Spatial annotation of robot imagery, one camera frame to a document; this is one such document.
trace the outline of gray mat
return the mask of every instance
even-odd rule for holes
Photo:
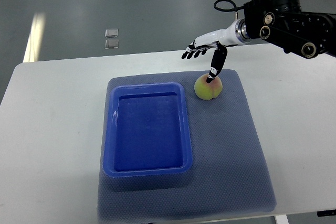
[[[124,191],[118,186],[120,183],[105,175],[100,165],[100,223],[145,223],[214,214],[269,212],[275,208],[268,168],[238,74],[234,70],[223,70],[219,75],[223,92],[216,99],[203,101],[195,95],[194,83],[204,73],[147,74],[114,78],[109,82],[103,145],[113,88],[179,82],[186,94],[193,165],[184,174],[185,179],[177,184],[167,184],[164,176],[156,176],[156,184],[161,187],[139,188],[133,181],[134,187],[128,186]]]

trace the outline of gray floor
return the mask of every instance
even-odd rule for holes
[[[215,0],[0,0],[0,101],[22,62],[32,18],[46,14],[39,60],[182,50],[197,36],[226,28],[233,14],[213,9]],[[242,5],[249,0],[234,0]],[[335,0],[301,0],[308,12],[336,13]],[[104,48],[104,31],[119,29],[119,48]],[[292,215],[292,223],[336,223],[316,213]],[[225,223],[275,223],[273,218]]]

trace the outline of robotic arm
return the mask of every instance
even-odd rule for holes
[[[217,3],[227,1],[233,9],[218,8]],[[209,48],[217,48],[211,62],[207,82],[210,83],[222,70],[227,47],[245,45],[261,38],[306,59],[318,54],[336,56],[336,14],[302,12],[299,0],[252,0],[242,7],[230,0],[218,0],[215,9],[236,12],[244,9],[245,19],[236,19],[227,29],[217,30],[197,37],[182,59],[204,54]]]

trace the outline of blue tray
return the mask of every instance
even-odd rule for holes
[[[108,176],[176,174],[191,167],[185,94],[179,83],[116,87],[108,113],[103,156]]]

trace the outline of black cable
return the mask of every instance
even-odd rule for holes
[[[217,4],[220,3],[220,2],[229,2],[233,5],[234,8],[232,9],[222,9],[222,8],[219,8],[217,7]],[[220,12],[225,12],[225,13],[229,13],[229,12],[236,12],[238,10],[242,10],[244,9],[243,6],[240,6],[240,7],[237,7],[237,5],[235,4],[235,2],[233,2],[232,0],[217,0],[215,3],[214,3],[214,8]]]

